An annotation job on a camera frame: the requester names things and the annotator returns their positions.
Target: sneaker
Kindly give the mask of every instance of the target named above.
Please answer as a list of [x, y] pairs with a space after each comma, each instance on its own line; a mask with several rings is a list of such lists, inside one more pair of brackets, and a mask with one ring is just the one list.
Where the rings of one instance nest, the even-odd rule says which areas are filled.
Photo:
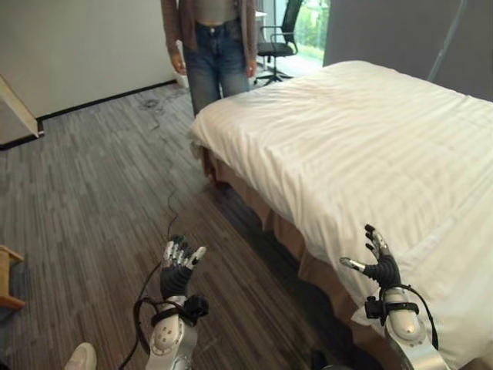
[[96, 370], [96, 364], [96, 350], [90, 343], [82, 343], [72, 353], [64, 370]]

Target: gray carpet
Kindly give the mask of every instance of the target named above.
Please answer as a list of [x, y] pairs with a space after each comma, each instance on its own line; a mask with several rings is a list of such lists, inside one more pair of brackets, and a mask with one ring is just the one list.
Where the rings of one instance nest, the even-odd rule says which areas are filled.
[[[209, 248], [191, 286], [210, 301], [194, 368], [307, 369], [312, 348], [332, 363], [378, 368], [255, 214], [203, 176], [189, 150], [192, 121], [187, 91], [164, 86], [49, 119], [45, 137], [0, 153], [0, 242], [25, 255], [12, 268], [12, 294], [27, 302], [2, 321], [1, 359], [12, 369], [62, 368], [90, 341], [99, 368], [116, 368], [133, 343], [132, 304], [159, 260], [175, 190], [173, 232]], [[157, 279], [147, 292], [159, 297]], [[128, 368], [145, 363], [139, 348]]]

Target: bed skirt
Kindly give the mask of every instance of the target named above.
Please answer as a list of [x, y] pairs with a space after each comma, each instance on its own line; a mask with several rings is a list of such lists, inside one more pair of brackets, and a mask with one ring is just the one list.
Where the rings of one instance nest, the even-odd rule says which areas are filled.
[[[357, 310], [334, 269], [323, 261], [315, 259], [307, 251], [304, 238], [298, 229], [272, 211], [260, 195], [249, 187], [234, 170], [218, 160], [207, 148], [200, 147], [198, 152], [204, 173], [217, 183], [228, 183], [252, 208], [261, 219], [263, 229], [274, 232], [277, 240], [300, 262], [298, 277], [321, 289], [330, 299], [334, 315], [352, 332], [353, 343], [373, 356], [386, 370], [401, 369], [401, 361], [390, 345], [371, 326], [363, 326], [351, 320]], [[469, 362], [462, 370], [493, 370], [481, 359]]]

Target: white bedsheet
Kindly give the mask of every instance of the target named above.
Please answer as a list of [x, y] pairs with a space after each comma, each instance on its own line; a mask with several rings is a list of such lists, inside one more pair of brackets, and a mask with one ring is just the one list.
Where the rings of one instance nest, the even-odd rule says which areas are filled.
[[373, 263], [369, 223], [428, 302], [448, 364], [493, 368], [493, 103], [342, 62], [214, 103], [192, 133], [335, 268], [355, 321], [381, 333], [362, 309], [377, 285], [338, 262]]

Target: office chair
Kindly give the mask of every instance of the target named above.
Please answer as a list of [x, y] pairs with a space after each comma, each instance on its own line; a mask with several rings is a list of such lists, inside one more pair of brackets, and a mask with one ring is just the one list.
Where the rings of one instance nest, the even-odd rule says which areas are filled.
[[[274, 68], [271, 75], [255, 78], [255, 81], [253, 81], [254, 84], [257, 84], [259, 79], [267, 79], [266, 85], [269, 85], [273, 81], [281, 82], [283, 81], [282, 79], [291, 78], [277, 70], [277, 58], [291, 55], [294, 56], [298, 53], [298, 47], [294, 41], [294, 26], [296, 25], [302, 3], [303, 0], [288, 0], [282, 25], [265, 25], [260, 27], [260, 32], [262, 34], [264, 29], [280, 29], [281, 32], [274, 31], [274, 33], [270, 35], [270, 42], [259, 42], [257, 44], [257, 55], [263, 57], [266, 56], [268, 62], [270, 62], [270, 58], [274, 58]], [[284, 42], [277, 42], [277, 36], [283, 36]], [[290, 43], [293, 44], [294, 50], [290, 47]]]

